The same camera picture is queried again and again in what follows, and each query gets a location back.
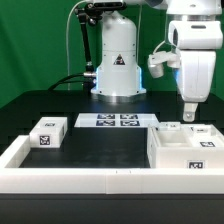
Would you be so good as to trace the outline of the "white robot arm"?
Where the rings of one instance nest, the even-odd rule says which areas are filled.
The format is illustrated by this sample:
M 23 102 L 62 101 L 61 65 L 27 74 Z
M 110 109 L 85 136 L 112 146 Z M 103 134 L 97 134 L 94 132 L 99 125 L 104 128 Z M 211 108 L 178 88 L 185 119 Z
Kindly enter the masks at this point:
M 164 42 L 171 46 L 168 52 L 154 50 L 148 69 L 154 78 L 164 75 L 164 65 L 173 69 L 184 101 L 183 120 L 192 122 L 198 104 L 208 98 L 216 51 L 223 43 L 221 0 L 91 0 L 91 4 L 103 16 L 103 59 L 92 92 L 110 100 L 145 92 L 136 63 L 136 28 L 119 11 L 130 4 L 147 4 L 166 12 Z

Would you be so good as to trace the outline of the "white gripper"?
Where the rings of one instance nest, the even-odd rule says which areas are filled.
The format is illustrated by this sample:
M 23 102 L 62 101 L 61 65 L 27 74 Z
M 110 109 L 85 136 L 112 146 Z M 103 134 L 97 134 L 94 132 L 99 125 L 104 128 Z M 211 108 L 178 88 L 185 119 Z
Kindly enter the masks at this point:
M 193 122 L 198 107 L 196 102 L 204 102 L 210 92 L 216 50 L 223 43 L 221 23 L 173 20 L 168 26 L 168 41 L 179 59 L 174 74 L 185 101 L 183 120 Z

